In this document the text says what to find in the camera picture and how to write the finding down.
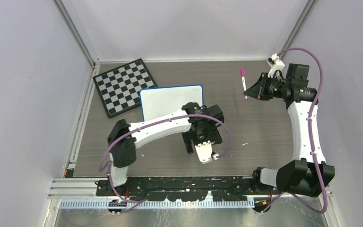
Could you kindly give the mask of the blue framed whiteboard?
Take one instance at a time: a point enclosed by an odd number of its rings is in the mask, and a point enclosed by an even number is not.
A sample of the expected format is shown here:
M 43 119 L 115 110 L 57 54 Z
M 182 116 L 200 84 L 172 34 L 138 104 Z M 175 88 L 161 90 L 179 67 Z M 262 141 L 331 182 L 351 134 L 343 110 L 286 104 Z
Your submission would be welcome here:
M 204 88 L 200 84 L 150 87 L 139 91 L 142 118 L 152 120 L 173 113 L 183 105 L 204 104 Z

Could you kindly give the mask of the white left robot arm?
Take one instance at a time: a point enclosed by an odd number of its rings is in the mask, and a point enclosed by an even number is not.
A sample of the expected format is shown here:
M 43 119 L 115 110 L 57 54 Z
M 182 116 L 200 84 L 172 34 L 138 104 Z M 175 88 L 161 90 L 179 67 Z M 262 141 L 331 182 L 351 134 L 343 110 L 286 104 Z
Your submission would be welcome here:
M 103 170 L 109 167 L 108 190 L 115 196 L 126 190 L 128 167 L 136 161 L 136 150 L 166 136 L 180 133 L 189 154 L 197 153 L 201 163 L 206 164 L 219 159 L 213 145 L 223 142 L 219 126 L 224 126 L 224 114 L 218 105 L 200 106 L 189 102 L 181 108 L 158 118 L 127 123 L 121 119 L 116 122 L 109 134 L 108 151 L 110 163 L 100 165 Z

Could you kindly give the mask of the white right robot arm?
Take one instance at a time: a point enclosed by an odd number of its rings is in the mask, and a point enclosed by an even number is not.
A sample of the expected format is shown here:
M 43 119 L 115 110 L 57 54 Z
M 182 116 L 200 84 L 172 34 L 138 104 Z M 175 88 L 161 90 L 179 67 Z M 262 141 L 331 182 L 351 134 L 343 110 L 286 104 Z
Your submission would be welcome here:
M 257 167 L 251 189 L 263 194 L 272 187 L 280 192 L 317 197 L 322 193 L 320 181 L 328 185 L 335 176 L 334 166 L 323 156 L 317 127 L 317 90 L 308 87 L 310 67 L 289 64 L 285 79 L 261 73 L 257 82 L 244 95 L 268 101 L 281 98 L 292 123 L 294 151 L 292 160 L 279 169 Z

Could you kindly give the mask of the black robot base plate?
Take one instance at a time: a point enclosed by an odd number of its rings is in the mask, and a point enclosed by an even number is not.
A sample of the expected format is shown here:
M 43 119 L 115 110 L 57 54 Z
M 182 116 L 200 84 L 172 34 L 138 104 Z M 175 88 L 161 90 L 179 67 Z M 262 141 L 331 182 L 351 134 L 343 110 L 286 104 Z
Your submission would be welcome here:
M 119 194 L 131 201 L 203 201 L 209 195 L 213 201 L 242 201 L 249 195 L 270 198 L 280 193 L 256 184 L 251 176 L 128 177 L 114 189 L 108 179 L 95 185 L 98 197 Z

